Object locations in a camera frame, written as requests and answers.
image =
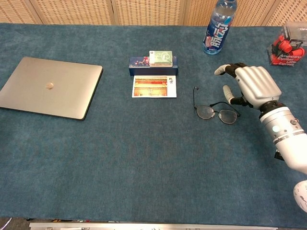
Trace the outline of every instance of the blue carpet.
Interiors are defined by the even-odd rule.
[[[307,128],[307,58],[270,66],[278,27],[233,27],[205,54],[205,27],[0,24],[0,87],[24,56],[102,65],[84,121],[0,110],[0,216],[304,228],[293,187],[307,176],[275,159],[259,112],[233,125],[202,120],[197,104],[240,95],[226,63],[263,66]],[[132,98],[129,58],[172,50],[176,99]]]

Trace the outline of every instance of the white object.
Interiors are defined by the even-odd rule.
[[[230,104],[230,101],[234,98],[234,95],[232,94],[228,85],[223,86],[223,92],[227,102]]]
[[[286,164],[307,174],[307,135],[288,107],[274,109],[260,118]]]
[[[307,181],[297,183],[293,195],[300,208],[307,212]]]
[[[143,224],[143,223],[30,223],[31,230],[60,230],[63,228],[84,230],[277,230],[270,227],[204,225],[204,224]]]
[[[227,66],[229,65],[220,66],[214,74],[222,74]],[[235,73],[243,95],[255,109],[259,109],[268,101],[279,100],[282,92],[264,67],[246,66],[237,68]]]

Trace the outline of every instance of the bottle label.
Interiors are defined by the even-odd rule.
[[[230,24],[213,24],[210,22],[207,28],[206,36],[203,40],[207,50],[214,51],[222,48],[228,33]]]

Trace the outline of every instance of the laptop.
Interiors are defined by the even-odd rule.
[[[0,107],[84,120],[103,67],[24,57],[0,91]]]

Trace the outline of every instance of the card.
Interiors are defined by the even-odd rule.
[[[149,51],[150,67],[172,67],[173,52],[172,51]]]
[[[176,76],[135,75],[132,97],[177,97]]]

